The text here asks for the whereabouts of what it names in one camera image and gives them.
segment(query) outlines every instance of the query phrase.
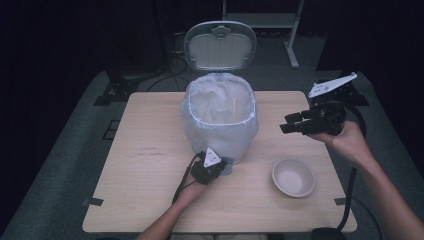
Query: trash can lid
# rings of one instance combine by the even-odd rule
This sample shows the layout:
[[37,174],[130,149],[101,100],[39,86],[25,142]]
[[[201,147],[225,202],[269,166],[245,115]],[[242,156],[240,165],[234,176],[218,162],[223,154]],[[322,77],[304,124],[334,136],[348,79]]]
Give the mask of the trash can lid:
[[211,21],[191,28],[184,40],[190,67],[205,71],[229,71],[246,67],[256,50],[256,35],[240,22]]

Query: plastic bag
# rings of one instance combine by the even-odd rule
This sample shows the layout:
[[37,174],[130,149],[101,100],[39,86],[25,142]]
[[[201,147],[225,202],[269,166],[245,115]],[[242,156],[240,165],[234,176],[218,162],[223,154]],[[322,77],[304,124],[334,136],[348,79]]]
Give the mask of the plastic bag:
[[253,90],[230,73],[211,73],[191,82],[180,112],[195,153],[211,147],[233,163],[242,159],[258,131]]

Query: table top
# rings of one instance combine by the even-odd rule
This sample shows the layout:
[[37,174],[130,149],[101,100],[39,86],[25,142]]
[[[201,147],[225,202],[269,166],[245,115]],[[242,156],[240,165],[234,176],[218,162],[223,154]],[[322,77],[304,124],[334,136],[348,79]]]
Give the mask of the table top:
[[[307,232],[337,227],[345,198],[325,145],[283,134],[284,116],[308,109],[302,92],[255,92],[259,130],[243,159],[216,179],[179,219],[174,232]],[[170,205],[194,153],[184,134],[180,92],[131,95],[83,223],[86,232],[142,232]],[[271,171],[281,159],[308,164],[316,177],[304,198],[285,195]],[[354,231],[350,213],[343,231]]]

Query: shelf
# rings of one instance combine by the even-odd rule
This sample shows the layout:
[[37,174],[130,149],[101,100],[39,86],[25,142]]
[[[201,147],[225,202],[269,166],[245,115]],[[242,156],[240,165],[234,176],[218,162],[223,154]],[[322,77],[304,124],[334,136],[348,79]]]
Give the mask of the shelf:
[[293,28],[294,13],[228,13],[225,20],[237,21],[251,28]]

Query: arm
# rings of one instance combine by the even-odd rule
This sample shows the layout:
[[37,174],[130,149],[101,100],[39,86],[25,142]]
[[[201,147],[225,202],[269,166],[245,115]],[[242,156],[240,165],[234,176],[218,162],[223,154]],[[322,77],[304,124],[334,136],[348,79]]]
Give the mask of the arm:
[[358,169],[371,197],[388,239],[422,239],[424,224],[406,204],[398,190],[372,155],[362,133],[353,122],[345,122],[338,136],[311,135],[334,148]]
[[[188,175],[186,184],[188,185],[194,181],[191,174]],[[194,182],[190,186],[184,188],[177,201],[171,205],[152,225],[150,225],[143,233],[141,233],[136,240],[149,239],[149,240],[164,240],[172,232],[175,224],[180,216],[184,213],[187,207],[194,202],[206,190],[208,185],[203,185]]]

